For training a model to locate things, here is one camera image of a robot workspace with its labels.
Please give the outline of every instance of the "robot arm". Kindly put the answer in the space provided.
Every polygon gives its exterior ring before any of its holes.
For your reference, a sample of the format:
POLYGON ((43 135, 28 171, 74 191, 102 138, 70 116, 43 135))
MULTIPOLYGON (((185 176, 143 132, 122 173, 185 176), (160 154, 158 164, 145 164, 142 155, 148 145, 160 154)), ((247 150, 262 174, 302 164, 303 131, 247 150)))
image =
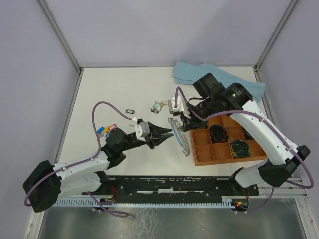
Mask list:
POLYGON ((29 201, 35 212, 50 208, 57 200, 78 195, 84 192, 95 192, 102 185, 107 186, 109 178, 105 170, 120 164, 126 156, 124 151, 147 145, 150 149, 162 144, 173 136, 172 129, 157 127, 142 119, 132 119, 135 132, 126 134, 116 128, 109 133, 106 144, 93 159, 93 155, 71 162, 56 163, 41 162, 23 184, 26 194, 45 176, 52 174, 37 187, 29 196, 29 201))
POLYGON ((268 156, 268 159, 260 164, 241 168, 233 174, 231 179, 234 179, 241 187, 246 188, 260 182, 280 187, 300 164, 292 151, 298 154, 302 161, 310 154, 306 146, 298 147, 288 140, 267 119, 252 95, 239 83, 233 83, 224 88, 211 73, 208 73, 193 85, 205 98, 202 102, 194 106, 181 96, 177 97, 177 102, 175 97, 169 101, 170 112, 173 115, 180 115, 184 132, 190 129, 207 128, 207 121, 204 119, 212 114, 238 111, 239 113, 232 113, 230 116, 248 131, 268 156), (254 116, 240 113, 241 111, 252 112, 254 116))

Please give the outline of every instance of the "red object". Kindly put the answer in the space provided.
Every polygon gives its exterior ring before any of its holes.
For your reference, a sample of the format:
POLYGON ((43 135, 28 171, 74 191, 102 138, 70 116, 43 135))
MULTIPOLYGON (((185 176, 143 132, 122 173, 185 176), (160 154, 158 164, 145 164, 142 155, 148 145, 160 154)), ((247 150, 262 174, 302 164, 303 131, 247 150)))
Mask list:
POLYGON ((111 125, 111 126, 109 127, 109 131, 116 129, 116 127, 117 127, 116 124, 111 125))

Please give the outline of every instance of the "white ruler strip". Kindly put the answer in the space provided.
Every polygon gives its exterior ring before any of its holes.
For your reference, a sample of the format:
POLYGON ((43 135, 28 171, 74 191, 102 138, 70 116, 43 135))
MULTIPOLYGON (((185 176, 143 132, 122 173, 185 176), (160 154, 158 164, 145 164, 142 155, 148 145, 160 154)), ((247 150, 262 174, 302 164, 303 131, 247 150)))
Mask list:
MULTIPOLYGON (((231 199, 222 198, 222 203, 113 203, 112 207, 125 208, 235 208, 230 205, 231 199)), ((54 207, 99 207, 91 198, 70 197, 58 200, 54 207)))

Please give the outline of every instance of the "yellow object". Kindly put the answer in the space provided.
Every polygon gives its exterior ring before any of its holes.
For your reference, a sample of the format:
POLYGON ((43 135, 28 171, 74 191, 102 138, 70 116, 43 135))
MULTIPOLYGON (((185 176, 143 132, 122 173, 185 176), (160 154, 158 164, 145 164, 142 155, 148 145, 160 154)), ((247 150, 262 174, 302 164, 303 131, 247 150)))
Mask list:
POLYGON ((105 129, 102 131, 102 133, 107 133, 109 131, 109 126, 105 127, 105 129))

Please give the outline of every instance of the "wooden box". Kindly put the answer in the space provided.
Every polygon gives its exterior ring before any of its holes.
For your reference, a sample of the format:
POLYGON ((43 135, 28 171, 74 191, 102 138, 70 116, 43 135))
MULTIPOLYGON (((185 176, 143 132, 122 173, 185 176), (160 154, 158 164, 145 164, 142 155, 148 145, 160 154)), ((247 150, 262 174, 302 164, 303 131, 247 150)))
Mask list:
POLYGON ((208 122, 208 129, 192 130, 190 135, 196 166, 264 160, 267 158, 259 144, 252 138, 245 137, 244 129, 227 115, 211 118, 208 122), (225 128, 229 135, 228 143, 212 143, 209 129, 214 124, 225 128), (250 157, 233 158, 230 144, 237 139, 246 141, 249 145, 250 157))

